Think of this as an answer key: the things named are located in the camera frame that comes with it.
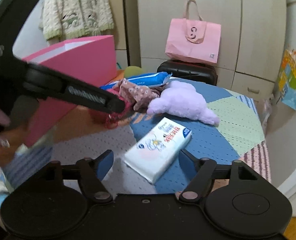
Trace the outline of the person left hand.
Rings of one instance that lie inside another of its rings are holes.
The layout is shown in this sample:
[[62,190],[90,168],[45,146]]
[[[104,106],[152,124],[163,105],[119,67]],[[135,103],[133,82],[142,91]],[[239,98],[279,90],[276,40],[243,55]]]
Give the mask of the person left hand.
[[[0,126],[10,124],[9,117],[0,110]],[[15,152],[21,144],[19,129],[0,132],[0,166],[8,164],[15,156]]]

